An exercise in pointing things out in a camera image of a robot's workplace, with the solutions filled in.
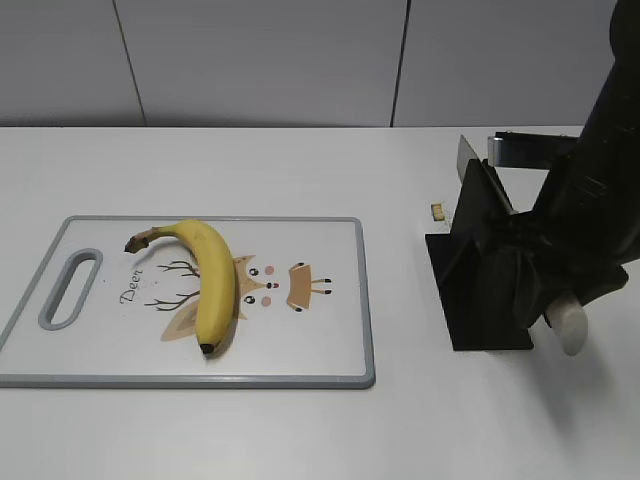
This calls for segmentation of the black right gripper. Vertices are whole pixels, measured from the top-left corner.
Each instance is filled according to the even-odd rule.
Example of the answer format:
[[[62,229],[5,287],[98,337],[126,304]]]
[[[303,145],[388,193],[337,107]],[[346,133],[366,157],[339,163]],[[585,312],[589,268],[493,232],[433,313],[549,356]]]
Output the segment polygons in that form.
[[[531,210],[495,223],[501,247],[512,251],[512,326],[530,328],[562,292],[589,303],[625,286],[628,241],[620,222],[598,227],[613,198],[609,184],[578,172],[573,155],[554,162]]]

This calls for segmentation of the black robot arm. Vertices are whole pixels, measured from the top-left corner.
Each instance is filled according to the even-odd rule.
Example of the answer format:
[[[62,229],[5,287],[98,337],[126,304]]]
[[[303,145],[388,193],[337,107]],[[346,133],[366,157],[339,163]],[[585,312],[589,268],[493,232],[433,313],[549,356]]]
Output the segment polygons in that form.
[[[496,221],[517,254],[513,310],[530,327],[565,293],[585,305],[622,288],[639,257],[639,4],[616,3],[614,63],[579,137],[498,132],[495,167],[543,169],[534,206]]]

